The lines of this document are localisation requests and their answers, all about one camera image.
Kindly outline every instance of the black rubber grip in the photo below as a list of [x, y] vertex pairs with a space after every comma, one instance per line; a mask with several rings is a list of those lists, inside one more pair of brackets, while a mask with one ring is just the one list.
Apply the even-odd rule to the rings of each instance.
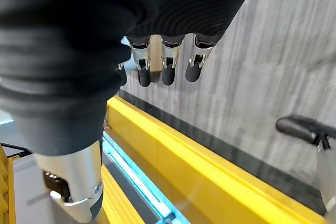
[[175, 80], [175, 68], [172, 65], [168, 65], [166, 68], [162, 69], [162, 82], [163, 84], [169, 86], [173, 84]]
[[151, 72], [146, 67], [142, 67], [138, 70], [138, 80], [141, 86], [148, 87], [151, 84]]
[[124, 86], [127, 83], [127, 76], [126, 76], [126, 71], [125, 68], [123, 67], [121, 70], [117, 68], [116, 72], [120, 75], [121, 77], [121, 86]]
[[185, 77], [189, 82], [195, 82], [199, 79], [201, 75], [202, 68], [199, 67], [198, 63], [195, 63], [194, 66], [191, 66], [188, 63], [187, 70], [185, 72]]
[[276, 129], [286, 135], [305, 140], [310, 144], [315, 144], [317, 134], [312, 132], [307, 125], [291, 117], [280, 118], [276, 122]]

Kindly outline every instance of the gray floor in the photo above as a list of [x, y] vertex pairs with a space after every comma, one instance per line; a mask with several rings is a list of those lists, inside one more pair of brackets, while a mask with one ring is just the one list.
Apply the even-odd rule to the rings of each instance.
[[196, 83], [184, 77], [191, 43], [171, 86], [130, 72], [122, 89], [317, 187], [314, 148], [274, 125], [290, 113], [336, 125], [335, 1], [246, 0]]

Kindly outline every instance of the robotic hand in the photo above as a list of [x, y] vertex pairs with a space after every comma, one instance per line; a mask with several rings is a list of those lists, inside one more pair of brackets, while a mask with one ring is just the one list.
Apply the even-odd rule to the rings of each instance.
[[106, 101], [125, 83], [131, 54], [122, 37], [145, 87], [150, 36], [161, 35], [170, 85], [182, 40], [193, 33], [193, 82], [243, 1], [0, 0], [0, 108], [35, 153], [51, 198], [77, 221], [90, 221], [102, 204]]
[[328, 211], [326, 222], [336, 223], [336, 128], [304, 116], [290, 115], [280, 118], [276, 129], [317, 147], [317, 174]]

